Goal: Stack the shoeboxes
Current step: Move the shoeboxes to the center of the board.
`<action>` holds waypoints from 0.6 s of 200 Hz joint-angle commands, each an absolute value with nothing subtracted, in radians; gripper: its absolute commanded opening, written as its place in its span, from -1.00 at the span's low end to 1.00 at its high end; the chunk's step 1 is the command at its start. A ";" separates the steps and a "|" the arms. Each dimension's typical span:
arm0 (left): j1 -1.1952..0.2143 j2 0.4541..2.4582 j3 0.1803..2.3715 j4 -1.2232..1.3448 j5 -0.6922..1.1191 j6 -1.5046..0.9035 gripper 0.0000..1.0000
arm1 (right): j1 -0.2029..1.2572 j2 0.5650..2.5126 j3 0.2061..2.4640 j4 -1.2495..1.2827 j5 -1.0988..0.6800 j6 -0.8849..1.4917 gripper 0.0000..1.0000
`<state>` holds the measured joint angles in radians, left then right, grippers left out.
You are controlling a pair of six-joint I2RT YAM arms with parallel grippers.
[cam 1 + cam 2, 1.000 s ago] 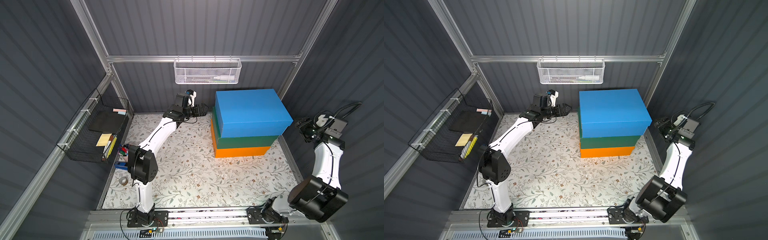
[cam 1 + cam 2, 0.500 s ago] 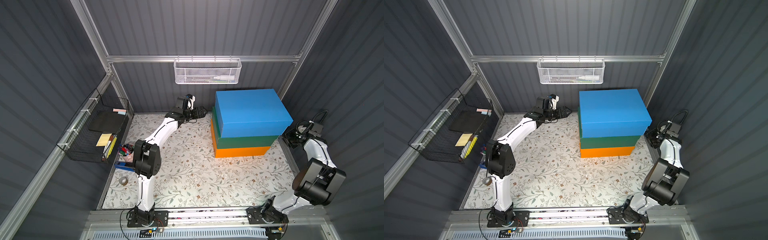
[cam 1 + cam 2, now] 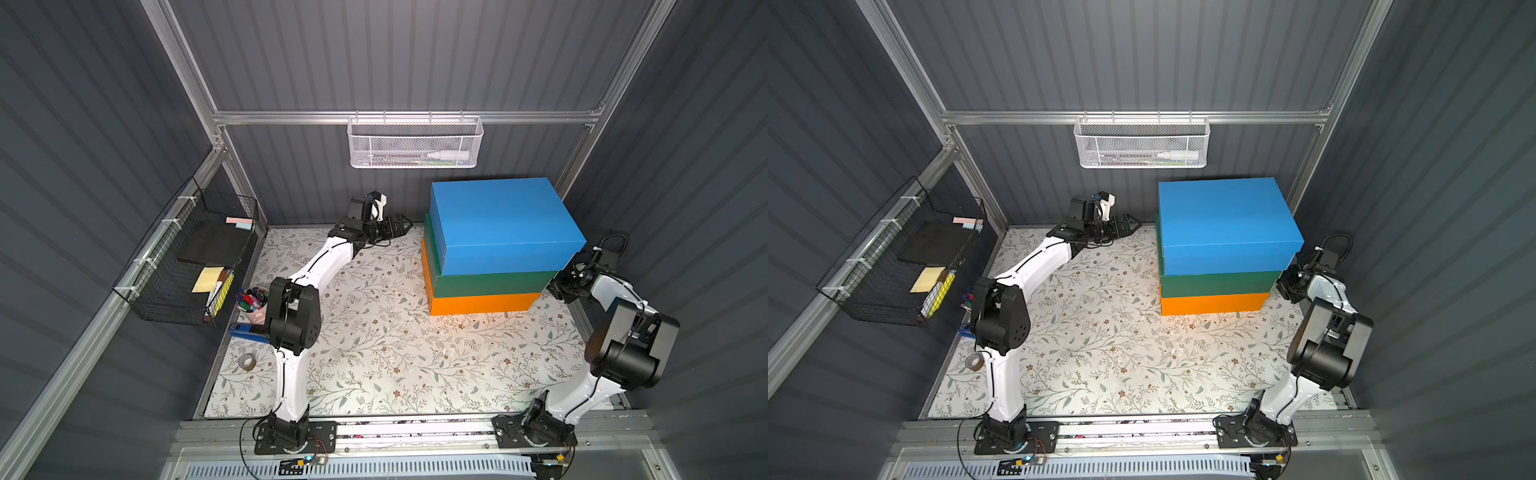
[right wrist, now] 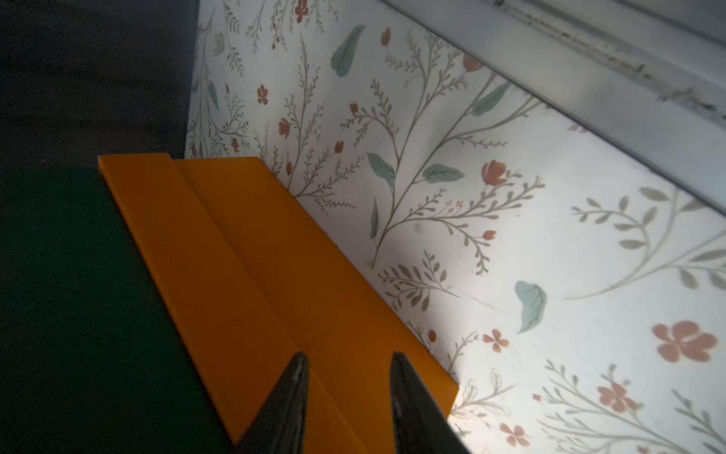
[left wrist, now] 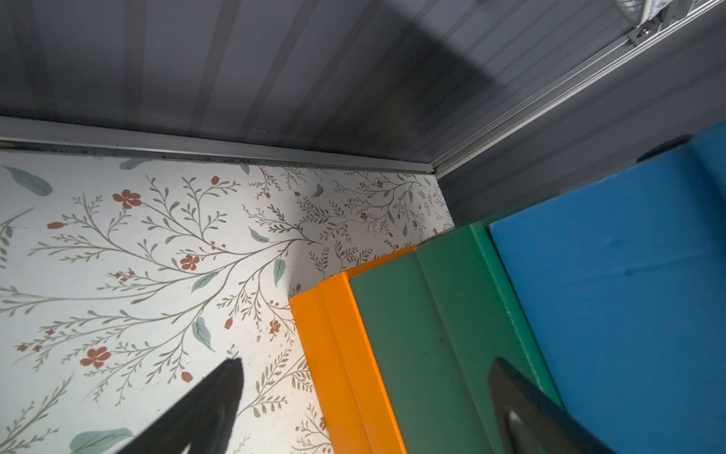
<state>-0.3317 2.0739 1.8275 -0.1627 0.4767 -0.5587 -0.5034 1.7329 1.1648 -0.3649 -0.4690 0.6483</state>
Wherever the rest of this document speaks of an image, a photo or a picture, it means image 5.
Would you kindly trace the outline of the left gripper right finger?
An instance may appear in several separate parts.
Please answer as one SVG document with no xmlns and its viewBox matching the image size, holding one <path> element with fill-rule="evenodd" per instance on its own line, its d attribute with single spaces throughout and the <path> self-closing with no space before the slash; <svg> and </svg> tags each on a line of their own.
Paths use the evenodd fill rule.
<svg viewBox="0 0 726 454">
<path fill-rule="evenodd" d="M 506 453 L 612 452 L 506 359 L 493 362 L 488 388 Z"/>
</svg>

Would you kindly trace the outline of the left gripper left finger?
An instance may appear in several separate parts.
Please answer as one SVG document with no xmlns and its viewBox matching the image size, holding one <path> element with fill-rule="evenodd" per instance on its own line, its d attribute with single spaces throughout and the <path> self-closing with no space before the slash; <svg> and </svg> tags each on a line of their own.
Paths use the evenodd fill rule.
<svg viewBox="0 0 726 454">
<path fill-rule="evenodd" d="M 226 359 L 121 451 L 225 453 L 243 388 L 242 360 Z"/>
</svg>

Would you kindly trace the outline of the green shoebox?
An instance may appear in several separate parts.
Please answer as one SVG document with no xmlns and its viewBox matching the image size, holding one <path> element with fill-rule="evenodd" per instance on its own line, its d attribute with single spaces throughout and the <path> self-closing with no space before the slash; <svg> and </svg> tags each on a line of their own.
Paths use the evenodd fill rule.
<svg viewBox="0 0 726 454">
<path fill-rule="evenodd" d="M 496 359 L 559 399 L 486 223 L 432 238 L 350 285 L 408 452 L 502 451 L 488 389 Z"/>
</svg>

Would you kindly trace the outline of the orange shoebox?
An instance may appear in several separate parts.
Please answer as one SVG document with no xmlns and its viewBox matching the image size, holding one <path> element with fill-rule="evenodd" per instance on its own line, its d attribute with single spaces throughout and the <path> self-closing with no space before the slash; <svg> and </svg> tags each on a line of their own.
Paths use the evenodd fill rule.
<svg viewBox="0 0 726 454">
<path fill-rule="evenodd" d="M 290 299 L 304 355 L 336 453 L 405 453 L 351 279 L 415 251 L 385 255 Z"/>
</svg>

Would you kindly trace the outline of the blue shoebox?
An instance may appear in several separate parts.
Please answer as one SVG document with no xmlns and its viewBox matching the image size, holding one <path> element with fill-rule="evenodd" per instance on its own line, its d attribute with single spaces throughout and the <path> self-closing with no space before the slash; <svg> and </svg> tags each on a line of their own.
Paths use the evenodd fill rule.
<svg viewBox="0 0 726 454">
<path fill-rule="evenodd" d="M 494 223 L 560 397 L 618 453 L 725 450 L 725 128 Z"/>
</svg>

